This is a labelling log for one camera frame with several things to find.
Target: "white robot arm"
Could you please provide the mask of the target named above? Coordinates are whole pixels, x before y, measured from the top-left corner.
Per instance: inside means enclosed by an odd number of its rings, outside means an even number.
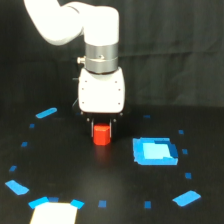
[[[79,77],[79,107],[84,113],[121,113],[125,101],[122,69],[118,67],[119,14],[114,8],[57,0],[24,0],[41,36],[63,45],[84,35],[85,56]]]

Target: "red cube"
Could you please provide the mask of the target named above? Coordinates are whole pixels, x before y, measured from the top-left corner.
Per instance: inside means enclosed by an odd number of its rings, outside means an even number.
[[[93,142],[96,145],[107,145],[110,143],[110,125],[94,125]]]

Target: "blue tape marker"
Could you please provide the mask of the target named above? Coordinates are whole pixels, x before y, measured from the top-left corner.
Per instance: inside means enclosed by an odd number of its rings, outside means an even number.
[[[143,150],[145,159],[170,157],[170,150],[166,144],[143,143]]]
[[[201,198],[201,195],[199,195],[195,191],[188,191],[187,193],[182,194],[177,198],[174,198],[173,201],[176,202],[179,206],[183,207],[199,198]]]
[[[191,177],[191,173],[185,173],[185,177],[187,178],[187,179],[191,179],[192,177]]]
[[[184,131],[183,130],[179,130],[179,134],[180,135],[183,135],[184,134]]]
[[[151,201],[145,201],[145,208],[151,209]]]
[[[153,141],[153,142],[155,142],[155,141],[167,141],[167,142],[169,142],[170,141],[169,138],[140,138],[139,140],[142,143],[148,143],[150,141]]]
[[[144,157],[143,143],[148,143],[146,138],[133,139],[134,162],[137,162],[140,165],[177,165],[177,158],[146,159]]]
[[[169,150],[170,150],[170,155],[173,158],[178,158],[177,148],[174,144],[171,144],[170,141],[155,141],[155,144],[166,144],[166,145],[168,145]]]
[[[187,155],[188,154],[187,149],[182,149],[182,152],[183,152],[184,155]]]
[[[16,170],[17,166],[11,166],[11,168],[9,169],[9,172],[14,172]]]
[[[56,197],[50,197],[48,198],[49,202],[58,202],[59,198]]]
[[[26,194],[29,191],[28,188],[18,184],[14,180],[10,180],[9,182],[6,182],[5,185],[9,187],[17,195]]]
[[[43,198],[39,198],[35,201],[31,201],[29,202],[29,206],[34,209],[36,208],[38,205],[41,205],[41,204],[44,204],[46,202],[49,202],[48,198],[47,197],[43,197]]]
[[[84,204],[85,204],[84,202],[77,201],[77,200],[73,200],[71,202],[71,205],[73,205],[74,207],[77,207],[78,209],[82,208]]]
[[[99,201],[99,208],[106,208],[107,207],[107,201]]]
[[[57,112],[57,108],[50,108],[36,115],[37,118],[41,119]]]
[[[34,128],[35,127],[35,124],[30,124],[30,128]]]
[[[21,147],[27,147],[27,145],[28,145],[28,142],[23,142]]]

